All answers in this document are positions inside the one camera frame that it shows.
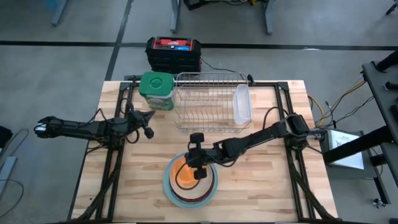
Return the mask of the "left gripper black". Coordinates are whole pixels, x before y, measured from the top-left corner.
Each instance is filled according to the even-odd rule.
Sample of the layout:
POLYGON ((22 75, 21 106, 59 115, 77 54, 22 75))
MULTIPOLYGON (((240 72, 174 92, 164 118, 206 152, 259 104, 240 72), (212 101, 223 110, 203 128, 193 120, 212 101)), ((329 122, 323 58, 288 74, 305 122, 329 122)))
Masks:
POLYGON ((127 121, 132 128, 142 128, 144 130, 144 135, 147 139, 152 139, 154 137, 154 131, 148 126, 147 123, 155 115, 155 111, 136 111, 129 110, 126 113, 127 121))

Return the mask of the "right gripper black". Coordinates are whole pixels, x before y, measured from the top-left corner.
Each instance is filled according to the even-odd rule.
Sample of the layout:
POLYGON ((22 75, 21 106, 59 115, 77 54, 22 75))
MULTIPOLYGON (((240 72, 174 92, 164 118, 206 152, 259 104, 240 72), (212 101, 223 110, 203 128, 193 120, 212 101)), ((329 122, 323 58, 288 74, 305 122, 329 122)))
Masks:
POLYGON ((194 168, 193 176, 196 180, 207 177, 208 164, 215 163, 218 153, 215 149, 202 149, 201 144, 205 141, 203 133, 192 133, 188 143, 188 152, 185 153, 187 166, 194 168))

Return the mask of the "orange translucent small plate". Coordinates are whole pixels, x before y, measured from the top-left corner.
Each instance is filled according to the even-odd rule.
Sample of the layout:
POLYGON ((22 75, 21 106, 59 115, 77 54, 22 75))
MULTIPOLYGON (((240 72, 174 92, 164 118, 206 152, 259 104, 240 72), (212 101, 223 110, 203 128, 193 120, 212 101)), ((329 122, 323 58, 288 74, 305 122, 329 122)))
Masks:
POLYGON ((181 156, 172 163, 170 178, 178 188, 192 190, 200 183, 194 178, 194 171, 187 165, 185 157, 181 156))

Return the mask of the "green Cascade detergent tub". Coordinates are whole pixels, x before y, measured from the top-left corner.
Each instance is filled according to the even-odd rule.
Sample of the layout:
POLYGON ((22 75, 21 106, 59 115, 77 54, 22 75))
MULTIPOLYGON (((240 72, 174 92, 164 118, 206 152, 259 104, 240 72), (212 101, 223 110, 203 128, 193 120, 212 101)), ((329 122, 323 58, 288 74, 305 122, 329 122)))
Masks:
POLYGON ((139 84, 139 94, 153 110, 174 108, 174 76, 164 72, 146 72, 139 84))

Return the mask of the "clear plastic utensil holder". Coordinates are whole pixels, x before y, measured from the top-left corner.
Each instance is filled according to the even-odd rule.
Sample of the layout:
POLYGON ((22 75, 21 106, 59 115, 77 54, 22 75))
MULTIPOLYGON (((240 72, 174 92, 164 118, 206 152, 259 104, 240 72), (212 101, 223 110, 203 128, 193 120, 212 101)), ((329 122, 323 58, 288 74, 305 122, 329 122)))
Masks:
POLYGON ((252 120, 251 97, 247 84, 238 84, 233 95, 233 112, 236 124, 252 120))

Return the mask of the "red and black power station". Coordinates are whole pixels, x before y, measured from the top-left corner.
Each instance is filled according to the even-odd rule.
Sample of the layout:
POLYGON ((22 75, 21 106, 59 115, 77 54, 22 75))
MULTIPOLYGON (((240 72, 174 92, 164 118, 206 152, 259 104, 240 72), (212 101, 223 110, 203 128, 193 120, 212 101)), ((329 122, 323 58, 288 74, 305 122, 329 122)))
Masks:
POLYGON ((151 37, 145 53, 155 72, 182 73, 201 71, 201 43, 181 37, 151 37))

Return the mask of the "grey metal table leg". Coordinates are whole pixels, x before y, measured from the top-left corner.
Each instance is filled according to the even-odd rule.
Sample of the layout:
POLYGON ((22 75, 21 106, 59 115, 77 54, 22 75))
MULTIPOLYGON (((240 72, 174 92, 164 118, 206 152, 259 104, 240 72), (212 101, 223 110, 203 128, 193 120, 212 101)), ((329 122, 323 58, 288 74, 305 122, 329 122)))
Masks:
POLYGON ((62 14, 68 4, 68 0, 52 0, 53 3, 53 15, 50 23, 53 26, 58 26, 62 17, 62 14))
POLYGON ((267 35, 273 34, 273 13, 274 13, 275 0, 266 0, 264 3, 264 16, 266 22, 266 33, 267 35))
POLYGON ((170 3, 171 3, 170 31, 171 33, 175 34, 177 32, 181 0, 170 0, 170 3))

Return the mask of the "black floor object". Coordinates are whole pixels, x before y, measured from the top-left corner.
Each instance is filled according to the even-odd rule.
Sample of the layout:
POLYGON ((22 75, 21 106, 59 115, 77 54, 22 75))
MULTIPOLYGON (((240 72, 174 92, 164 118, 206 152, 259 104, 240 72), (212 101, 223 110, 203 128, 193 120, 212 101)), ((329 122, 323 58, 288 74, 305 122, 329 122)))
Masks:
POLYGON ((10 129, 0 125, 0 149, 3 149, 7 142, 12 138, 13 133, 10 129))

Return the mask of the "white box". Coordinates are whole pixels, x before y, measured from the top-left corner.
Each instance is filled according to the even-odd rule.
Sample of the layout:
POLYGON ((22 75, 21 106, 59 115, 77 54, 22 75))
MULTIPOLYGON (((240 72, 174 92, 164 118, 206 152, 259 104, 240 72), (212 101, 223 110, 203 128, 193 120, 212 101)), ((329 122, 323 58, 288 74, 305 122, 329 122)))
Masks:
POLYGON ((320 140, 322 153, 338 150, 326 157, 330 165, 348 167, 357 170, 364 170, 364 159, 361 151, 349 148, 351 142, 360 137, 359 134, 351 134, 344 131, 327 130, 320 140))

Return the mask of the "black metal stand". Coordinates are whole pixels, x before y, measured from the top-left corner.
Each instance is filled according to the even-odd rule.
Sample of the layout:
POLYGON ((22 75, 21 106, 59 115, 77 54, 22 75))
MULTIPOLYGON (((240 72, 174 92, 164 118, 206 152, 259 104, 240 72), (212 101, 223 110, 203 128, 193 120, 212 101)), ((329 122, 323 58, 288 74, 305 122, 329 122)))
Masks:
MULTIPOLYGON (((362 68, 364 80, 371 89, 386 125, 360 136, 351 142, 349 148, 361 152, 374 146, 382 149, 381 154, 369 155, 369 160, 376 173, 373 181, 379 198, 387 205, 390 200, 377 167, 387 164, 398 187, 398 50, 380 62, 365 63, 362 68)), ((325 162, 326 157, 331 157, 332 153, 337 154, 338 150, 324 153, 325 162)))

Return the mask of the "black aluminium table frame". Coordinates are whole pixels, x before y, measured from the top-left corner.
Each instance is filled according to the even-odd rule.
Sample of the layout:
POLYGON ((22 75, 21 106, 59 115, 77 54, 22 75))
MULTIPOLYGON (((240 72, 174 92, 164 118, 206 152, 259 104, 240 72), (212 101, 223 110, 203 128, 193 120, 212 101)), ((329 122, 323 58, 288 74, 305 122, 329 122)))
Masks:
MULTIPOLYGON (((205 145, 237 136, 246 136, 262 128, 263 117, 271 106, 281 102, 286 110, 295 110, 313 127, 312 113, 302 80, 286 81, 292 94, 292 106, 279 86, 250 87, 253 121, 240 133, 205 133, 205 145)), ((174 111, 157 111, 149 126, 154 138, 141 132, 136 144, 124 148, 121 174, 114 206, 113 222, 295 222, 298 220, 282 139, 255 147, 230 168, 217 166, 218 190, 212 200, 198 209, 183 209, 168 200, 162 186, 167 164, 187 151, 190 133, 175 126, 174 111)), ((106 149, 98 149, 84 158, 78 190, 68 219, 77 218, 100 191, 106 161, 106 149)), ((329 179, 322 155, 303 151, 310 188, 328 213, 337 217, 329 179)))

